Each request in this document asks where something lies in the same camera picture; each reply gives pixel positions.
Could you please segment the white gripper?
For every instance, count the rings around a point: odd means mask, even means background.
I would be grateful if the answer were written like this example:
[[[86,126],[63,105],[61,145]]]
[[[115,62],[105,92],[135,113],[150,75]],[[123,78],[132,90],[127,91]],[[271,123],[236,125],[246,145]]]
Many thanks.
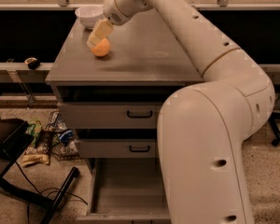
[[[87,46],[96,47],[103,38],[113,31],[113,25],[121,26],[128,22],[135,14],[148,11],[151,5],[147,0],[104,0],[104,16],[95,23],[88,36]]]

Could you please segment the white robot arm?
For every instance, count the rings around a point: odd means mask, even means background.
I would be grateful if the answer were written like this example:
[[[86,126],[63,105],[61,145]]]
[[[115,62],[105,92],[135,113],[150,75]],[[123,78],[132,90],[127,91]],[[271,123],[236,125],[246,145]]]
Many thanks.
[[[202,78],[170,95],[158,150],[172,224],[254,224],[242,143],[269,119],[274,88],[236,43],[184,0],[105,0],[87,44],[154,8]]]

